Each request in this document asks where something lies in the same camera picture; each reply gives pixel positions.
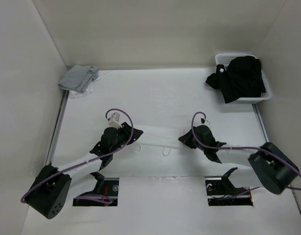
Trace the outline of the white tank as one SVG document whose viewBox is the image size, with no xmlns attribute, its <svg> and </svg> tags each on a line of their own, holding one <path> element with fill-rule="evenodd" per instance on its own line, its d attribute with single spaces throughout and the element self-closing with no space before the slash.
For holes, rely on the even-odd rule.
<svg viewBox="0 0 301 235">
<path fill-rule="evenodd" d="M 84 92 L 70 91 L 69 92 L 69 98 L 80 98 L 80 97 L 90 95 L 93 92 L 93 84 L 95 82 L 100 81 L 100 80 L 102 80 L 102 77 L 98 77 L 94 81 L 91 81 Z"/>
<path fill-rule="evenodd" d="M 167 157 L 172 152 L 172 149 L 180 149 L 182 143 L 178 140 L 179 137 L 185 134 L 184 129 L 164 128 L 148 125 L 137 125 L 135 129 L 143 131 L 143 134 L 131 146 L 133 153 L 139 153 L 142 145 L 162 147 L 162 155 Z"/>
</svg>

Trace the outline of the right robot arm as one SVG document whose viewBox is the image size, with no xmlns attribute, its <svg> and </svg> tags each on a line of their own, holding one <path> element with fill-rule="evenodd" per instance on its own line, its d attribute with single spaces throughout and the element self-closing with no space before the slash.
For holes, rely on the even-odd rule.
<svg viewBox="0 0 301 235">
<path fill-rule="evenodd" d="M 178 140 L 191 149 L 199 149 L 216 164 L 233 164 L 222 175 L 221 188 L 230 195 L 243 187 L 260 187 L 279 195 L 301 176 L 298 167 L 273 143 L 260 147 L 230 146 L 215 139 L 206 125 L 193 126 Z"/>
</svg>

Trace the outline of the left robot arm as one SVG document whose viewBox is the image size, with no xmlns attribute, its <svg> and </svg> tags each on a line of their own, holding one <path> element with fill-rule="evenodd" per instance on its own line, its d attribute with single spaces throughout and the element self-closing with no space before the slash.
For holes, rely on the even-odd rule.
<svg viewBox="0 0 301 235">
<path fill-rule="evenodd" d="M 21 202 L 45 218 L 52 219 L 63 209 L 71 184 L 88 175 L 94 176 L 87 183 L 88 191 L 92 195 L 99 195 L 104 184 L 103 176 L 98 171 L 108 166 L 114 153 L 137 141 L 143 133 L 126 122 L 119 128 L 106 128 L 100 141 L 86 156 L 61 167 L 44 166 Z"/>
</svg>

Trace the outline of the folded white tank top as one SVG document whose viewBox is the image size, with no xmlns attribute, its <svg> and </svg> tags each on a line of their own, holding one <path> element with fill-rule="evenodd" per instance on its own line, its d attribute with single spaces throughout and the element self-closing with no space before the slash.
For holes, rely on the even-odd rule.
<svg viewBox="0 0 301 235">
<path fill-rule="evenodd" d="M 91 81 L 84 92 L 70 91 L 69 92 L 69 98 L 80 98 L 80 97 L 90 95 L 93 92 L 93 84 L 95 82 L 100 81 L 100 80 L 102 80 L 102 77 L 98 77 L 94 81 Z"/>
</svg>

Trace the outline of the black tank top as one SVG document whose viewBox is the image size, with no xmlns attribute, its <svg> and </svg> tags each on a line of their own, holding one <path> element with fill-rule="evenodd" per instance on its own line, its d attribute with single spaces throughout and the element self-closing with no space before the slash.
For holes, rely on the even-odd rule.
<svg viewBox="0 0 301 235">
<path fill-rule="evenodd" d="M 206 84 L 221 91 L 226 104 L 240 98 L 260 98 L 266 92 L 259 59 L 239 56 L 228 66 L 218 64 L 216 72 L 209 75 Z"/>
</svg>

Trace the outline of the folded grey tank top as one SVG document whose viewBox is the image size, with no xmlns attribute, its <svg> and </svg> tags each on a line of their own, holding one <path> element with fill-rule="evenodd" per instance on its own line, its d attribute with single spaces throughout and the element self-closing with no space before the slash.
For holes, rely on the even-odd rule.
<svg viewBox="0 0 301 235">
<path fill-rule="evenodd" d="M 97 66 L 75 65 L 58 82 L 62 90 L 82 93 L 86 91 L 91 82 L 98 78 L 99 68 Z"/>
</svg>

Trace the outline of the white plastic basket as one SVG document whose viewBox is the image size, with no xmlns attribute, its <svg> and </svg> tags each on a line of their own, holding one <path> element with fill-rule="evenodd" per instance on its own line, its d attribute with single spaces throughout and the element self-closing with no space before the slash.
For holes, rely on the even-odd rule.
<svg viewBox="0 0 301 235">
<path fill-rule="evenodd" d="M 216 65 L 221 64 L 227 69 L 230 62 L 236 57 L 242 56 L 252 56 L 257 59 L 257 57 L 253 54 L 241 53 L 241 52 L 228 52 L 228 53 L 219 53 L 215 55 Z M 232 104 L 256 104 L 260 101 L 269 100 L 272 97 L 272 89 L 270 87 L 267 76 L 264 73 L 264 70 L 261 70 L 262 80 L 265 87 L 266 92 L 262 93 L 260 97 L 242 97 L 232 102 Z"/>
</svg>

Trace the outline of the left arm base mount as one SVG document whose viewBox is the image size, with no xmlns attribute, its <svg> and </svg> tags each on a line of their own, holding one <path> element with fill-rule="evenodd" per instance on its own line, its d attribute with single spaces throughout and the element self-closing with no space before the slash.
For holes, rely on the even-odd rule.
<svg viewBox="0 0 301 235">
<path fill-rule="evenodd" d="M 96 180 L 93 190 L 73 199 L 74 207 L 116 207 L 118 205 L 119 178 L 105 178 L 98 172 L 91 173 Z"/>
</svg>

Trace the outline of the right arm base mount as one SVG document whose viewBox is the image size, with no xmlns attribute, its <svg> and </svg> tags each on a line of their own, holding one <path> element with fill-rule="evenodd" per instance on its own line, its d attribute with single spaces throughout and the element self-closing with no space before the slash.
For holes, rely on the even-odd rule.
<svg viewBox="0 0 301 235">
<path fill-rule="evenodd" d="M 222 176 L 207 177 L 205 187 L 207 193 L 207 203 L 209 206 L 253 206 L 251 192 L 249 188 L 236 188 L 229 180 L 231 174 L 238 167 L 233 167 Z"/>
</svg>

